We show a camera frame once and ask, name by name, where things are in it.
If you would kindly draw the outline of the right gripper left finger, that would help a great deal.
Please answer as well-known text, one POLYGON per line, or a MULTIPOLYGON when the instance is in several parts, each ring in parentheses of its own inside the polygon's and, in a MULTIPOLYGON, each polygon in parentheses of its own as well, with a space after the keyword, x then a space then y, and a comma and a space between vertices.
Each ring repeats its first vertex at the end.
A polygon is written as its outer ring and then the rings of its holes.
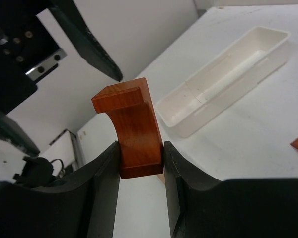
POLYGON ((110 238, 119 190, 120 145, 48 187, 0 181, 0 238, 110 238))

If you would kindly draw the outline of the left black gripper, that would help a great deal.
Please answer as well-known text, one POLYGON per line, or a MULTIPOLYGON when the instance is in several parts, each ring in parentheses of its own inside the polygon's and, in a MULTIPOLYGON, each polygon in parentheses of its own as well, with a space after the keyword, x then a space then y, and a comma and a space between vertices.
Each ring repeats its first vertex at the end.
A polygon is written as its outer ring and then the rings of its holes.
POLYGON ((86 62, 116 81, 118 65, 94 37, 72 0, 0 0, 0 111, 8 114, 67 54, 37 15, 49 9, 86 62))

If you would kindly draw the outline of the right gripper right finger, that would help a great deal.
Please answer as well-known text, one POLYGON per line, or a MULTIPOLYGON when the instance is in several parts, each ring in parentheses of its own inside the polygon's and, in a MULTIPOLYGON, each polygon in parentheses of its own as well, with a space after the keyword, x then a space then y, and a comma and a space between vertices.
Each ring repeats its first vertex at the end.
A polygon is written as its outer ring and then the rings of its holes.
POLYGON ((173 238, 298 238, 298 178, 218 180, 164 143, 173 238))

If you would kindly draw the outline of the orange arch wood block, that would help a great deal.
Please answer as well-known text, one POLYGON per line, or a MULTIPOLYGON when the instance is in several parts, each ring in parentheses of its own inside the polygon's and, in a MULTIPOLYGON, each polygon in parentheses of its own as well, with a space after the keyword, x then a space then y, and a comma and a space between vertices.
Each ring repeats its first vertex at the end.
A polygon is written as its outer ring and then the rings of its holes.
POLYGON ((120 144, 120 176, 163 173, 163 142, 145 78, 105 87, 92 99, 98 114, 111 119, 120 144))

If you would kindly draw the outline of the white plastic tray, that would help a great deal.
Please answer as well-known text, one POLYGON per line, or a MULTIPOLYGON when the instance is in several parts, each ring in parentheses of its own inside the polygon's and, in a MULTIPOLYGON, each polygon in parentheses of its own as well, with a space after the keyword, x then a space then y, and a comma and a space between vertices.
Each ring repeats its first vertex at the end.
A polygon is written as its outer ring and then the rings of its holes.
POLYGON ((164 124, 187 138, 287 63, 288 31, 257 26, 156 104, 164 124))

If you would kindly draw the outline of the long light wood block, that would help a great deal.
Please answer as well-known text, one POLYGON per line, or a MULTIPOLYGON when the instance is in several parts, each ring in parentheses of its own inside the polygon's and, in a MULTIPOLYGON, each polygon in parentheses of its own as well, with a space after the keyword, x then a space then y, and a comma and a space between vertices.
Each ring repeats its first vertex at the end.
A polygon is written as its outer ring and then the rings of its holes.
POLYGON ((158 174, 157 176, 158 176, 158 178, 161 180, 161 182, 162 182, 163 184, 165 184, 164 173, 162 173, 162 174, 158 174))

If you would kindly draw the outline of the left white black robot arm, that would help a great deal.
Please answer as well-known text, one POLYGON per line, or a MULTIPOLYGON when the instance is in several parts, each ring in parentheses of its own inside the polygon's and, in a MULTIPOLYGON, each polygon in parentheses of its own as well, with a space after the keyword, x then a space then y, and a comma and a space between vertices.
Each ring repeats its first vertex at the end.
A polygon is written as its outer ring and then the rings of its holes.
POLYGON ((36 158, 40 150, 8 114, 32 96, 38 82, 67 55, 38 18, 45 10, 89 65, 118 82, 123 79, 74 1, 0 0, 0 181, 28 183, 17 171, 23 158, 36 158))

